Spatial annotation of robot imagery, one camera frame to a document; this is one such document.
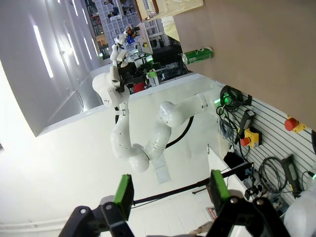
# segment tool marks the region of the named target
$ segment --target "white cylinder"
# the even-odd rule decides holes
[[[160,156],[171,136],[171,127],[166,125],[162,120],[158,119],[155,123],[154,130],[145,146],[145,153],[149,160]]]
[[[207,102],[204,96],[199,93],[176,105],[168,101],[162,102],[160,105],[160,118],[168,126],[177,127],[193,115],[206,110]]]

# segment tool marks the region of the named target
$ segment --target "white slatted wall panel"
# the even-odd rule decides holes
[[[288,154],[293,154],[294,165],[301,183],[302,172],[311,170],[315,163],[316,155],[314,153],[311,143],[311,129],[308,128],[299,133],[289,132],[284,127],[284,122],[287,116],[282,111],[253,98],[252,106],[241,106],[235,113],[238,121],[241,121],[243,113],[246,109],[251,109],[255,114],[255,119],[252,126],[262,132],[262,145],[257,148],[250,149],[248,156],[246,157],[250,162],[255,163],[255,168],[258,170],[260,164],[264,158],[278,157],[284,158]],[[245,155],[247,153],[247,147],[242,148],[242,152]],[[276,164],[280,172],[281,180],[284,182],[284,171],[282,167]],[[277,178],[269,169],[268,175],[277,184]],[[303,183],[306,187],[307,176],[304,175]],[[290,191],[289,184],[283,190],[284,192]],[[294,201],[292,193],[282,194],[282,197],[291,204]]]

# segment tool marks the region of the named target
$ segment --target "pegboard wall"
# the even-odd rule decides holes
[[[132,27],[136,27],[140,23],[140,19],[136,13],[134,14],[127,14],[126,16],[123,16],[122,19],[115,19],[111,20],[108,18],[108,14],[110,14],[113,11],[113,5],[104,4],[105,0],[95,0],[95,5],[98,9],[98,13],[100,16],[100,20],[102,23],[102,27],[104,30],[105,37],[107,38],[109,48],[111,49],[112,45],[114,44],[114,39],[119,35],[123,34],[125,31],[125,27],[128,24],[131,24]],[[122,4],[123,6],[129,6],[130,4],[133,4],[133,1],[126,1],[126,3]],[[125,49],[129,50],[133,48],[132,45],[125,45]]]
[[[251,148],[246,158],[250,162],[254,162],[255,168],[258,170],[262,161],[267,157],[285,158],[289,154],[293,154],[294,165],[298,175],[300,184],[302,183],[302,172],[311,170],[315,166],[316,155],[313,150],[311,142],[310,128],[299,133],[287,131],[284,127],[284,122],[287,115],[282,111],[256,99],[252,99],[252,106],[240,106],[239,110],[235,112],[238,121],[241,121],[243,113],[246,109],[251,109],[256,115],[252,122],[252,127],[262,132],[262,145],[257,148]],[[242,152],[245,155],[248,147],[242,147]],[[284,171],[277,162],[274,162],[279,173],[281,181],[284,182]],[[266,168],[268,177],[277,186],[277,177],[271,169]],[[303,184],[306,188],[307,180],[310,177],[303,176]],[[290,185],[287,184],[284,192],[290,191]],[[292,193],[282,193],[281,196],[291,204],[294,201]]]

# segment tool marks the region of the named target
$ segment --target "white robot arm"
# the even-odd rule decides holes
[[[116,65],[118,53],[113,50],[113,66],[109,73],[96,76],[92,82],[93,89],[100,95],[103,104],[115,108],[118,121],[111,133],[111,145],[115,157],[127,160],[132,168],[144,172],[149,161],[162,155],[171,135],[171,128],[180,126],[193,115],[207,110],[205,97],[199,93],[179,104],[163,102],[160,105],[159,118],[146,146],[131,144],[129,135],[129,90],[124,87],[121,92],[119,72]]]

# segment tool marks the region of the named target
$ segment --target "green can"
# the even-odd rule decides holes
[[[213,56],[213,49],[211,47],[206,47],[183,53],[182,60],[185,64],[190,64],[212,58]]]

